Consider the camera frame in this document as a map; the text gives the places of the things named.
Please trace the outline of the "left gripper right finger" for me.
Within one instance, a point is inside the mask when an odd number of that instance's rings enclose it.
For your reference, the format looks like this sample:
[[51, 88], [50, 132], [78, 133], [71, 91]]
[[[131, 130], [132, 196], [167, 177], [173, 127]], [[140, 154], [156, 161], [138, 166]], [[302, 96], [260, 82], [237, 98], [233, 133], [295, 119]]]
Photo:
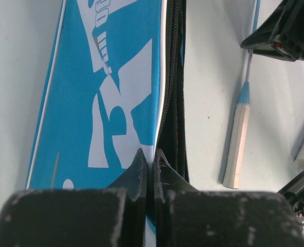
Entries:
[[271, 192], [199, 191], [157, 150], [157, 246], [304, 246], [287, 200]]

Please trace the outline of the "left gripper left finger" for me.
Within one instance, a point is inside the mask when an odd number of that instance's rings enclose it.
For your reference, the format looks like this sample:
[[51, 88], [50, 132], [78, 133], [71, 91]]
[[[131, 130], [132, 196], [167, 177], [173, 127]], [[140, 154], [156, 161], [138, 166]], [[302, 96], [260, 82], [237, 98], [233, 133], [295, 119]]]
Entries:
[[0, 246], [144, 246], [147, 161], [104, 189], [33, 189], [13, 194], [0, 212]]

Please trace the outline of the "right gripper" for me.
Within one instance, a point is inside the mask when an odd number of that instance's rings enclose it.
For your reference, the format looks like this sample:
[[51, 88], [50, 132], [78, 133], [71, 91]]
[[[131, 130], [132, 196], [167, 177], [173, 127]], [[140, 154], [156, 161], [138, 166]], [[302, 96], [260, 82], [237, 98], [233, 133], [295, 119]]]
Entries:
[[281, 1], [240, 47], [282, 61], [304, 61], [304, 1]]

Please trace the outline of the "blue racket bag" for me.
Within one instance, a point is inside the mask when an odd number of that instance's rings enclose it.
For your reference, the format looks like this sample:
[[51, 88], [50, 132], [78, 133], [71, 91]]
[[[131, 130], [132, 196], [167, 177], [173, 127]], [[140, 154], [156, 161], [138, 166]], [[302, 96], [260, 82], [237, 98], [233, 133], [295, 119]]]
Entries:
[[63, 1], [27, 189], [105, 188], [138, 149], [188, 179], [186, 1]]

